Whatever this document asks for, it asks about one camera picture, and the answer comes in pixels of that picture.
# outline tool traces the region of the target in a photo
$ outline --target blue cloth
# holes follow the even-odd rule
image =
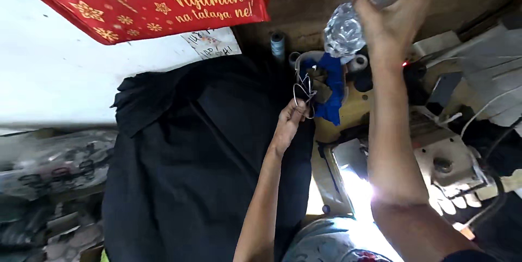
[[[341,124],[339,117],[339,108],[341,108],[344,98],[344,77],[343,68],[341,67],[341,59],[333,58],[330,54],[325,53],[319,62],[315,63],[312,59],[307,59],[301,64],[299,74],[303,78],[306,75],[306,69],[317,65],[327,71],[328,78],[326,78],[326,85],[331,88],[331,96],[324,104],[315,104],[315,116],[323,117],[332,122],[334,125]]]

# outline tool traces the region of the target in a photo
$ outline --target plastic water bottle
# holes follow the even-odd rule
[[[370,0],[378,9],[397,0]],[[325,51],[332,57],[351,58],[365,44],[361,23],[350,2],[339,5],[324,30]]]

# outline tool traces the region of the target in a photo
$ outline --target fingers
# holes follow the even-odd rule
[[[381,14],[369,0],[355,0],[353,8],[356,10],[363,26],[371,29],[381,23]]]
[[[305,111],[306,111],[306,104],[304,103],[304,101],[303,100],[297,101],[297,108],[294,110],[290,121],[294,122],[296,125],[299,124],[299,121],[301,121],[301,119],[303,118],[303,114]]]
[[[288,105],[284,107],[284,109],[279,114],[280,119],[289,120],[292,116],[293,110],[296,108],[296,101],[294,99],[291,99],[290,102],[288,102]]]

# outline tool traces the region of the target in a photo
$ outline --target white cord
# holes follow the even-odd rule
[[[306,100],[304,103],[308,104],[310,109],[313,111],[313,115],[311,117],[305,116],[305,118],[314,119],[314,117],[315,117],[315,108],[314,108],[314,105],[311,104],[312,103],[311,99],[312,99],[313,96],[315,96],[317,91],[312,91],[312,81],[311,81],[310,77],[308,76],[308,73],[304,76],[304,79],[301,79],[301,76],[299,75],[299,73],[297,71],[296,71],[296,75],[299,78],[299,80],[301,81],[301,84],[295,83],[293,85],[293,87],[292,87],[292,91],[293,91],[293,94],[294,94],[294,102],[296,103],[296,107],[297,107],[297,97],[296,97],[296,85],[297,85],[298,87],[300,87],[303,90],[304,94],[308,97],[308,100]],[[304,89],[304,87],[303,87],[303,85],[306,85],[305,81],[306,81],[307,78],[308,78],[308,90],[310,90],[310,93],[308,93]]]
[[[460,132],[460,138],[463,138],[464,137],[464,132],[466,131],[466,129],[468,128],[468,126],[473,122],[473,120],[475,120],[475,118],[477,116],[479,116],[480,113],[482,113],[489,105],[491,105],[491,103],[493,103],[495,100],[497,100],[498,98],[504,96],[504,95],[507,95],[511,92],[514,92],[515,90],[521,88],[522,85],[519,85],[509,91],[506,91],[506,92],[503,92],[501,93],[500,95],[498,95],[497,97],[494,97],[493,99],[491,99],[489,102],[487,102],[486,105],[484,105],[484,107],[482,107],[482,109],[480,109],[475,115],[473,115],[473,117],[466,123],[466,125],[464,125],[464,128],[462,129],[462,131]]]

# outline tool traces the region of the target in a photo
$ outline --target gold snowflake pattern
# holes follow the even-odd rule
[[[105,22],[105,20],[103,20],[103,18],[101,18],[101,16],[103,15],[103,11],[96,10],[96,9],[89,7],[89,5],[87,5],[84,1],[80,1],[80,2],[78,2],[78,4],[74,4],[74,3],[69,3],[69,4],[73,7],[75,7],[76,9],[78,9],[78,11],[82,14],[83,17],[92,18],[92,19],[96,19],[96,20]]]
[[[164,13],[165,15],[169,12],[169,11],[172,11],[170,10],[170,8],[168,8],[165,4],[165,2],[163,3],[156,3],[154,2],[154,5],[156,5],[156,11],[158,12],[161,12],[161,13]]]
[[[101,35],[102,38],[104,38],[108,41],[115,41],[118,39],[118,34],[112,32],[110,30],[105,30],[100,27],[94,27],[93,29],[95,30],[95,32],[97,32],[99,35]]]
[[[116,17],[118,19],[119,22],[123,23],[123,24],[132,24],[134,21],[128,17],[128,16],[123,16],[123,15],[120,15],[118,17]]]
[[[147,23],[147,28],[153,32],[160,32],[163,28],[159,24]]]
[[[137,30],[135,30],[135,29],[129,29],[129,30],[127,31],[127,33],[128,33],[130,36],[133,36],[133,37],[139,35],[139,31],[137,31]]]

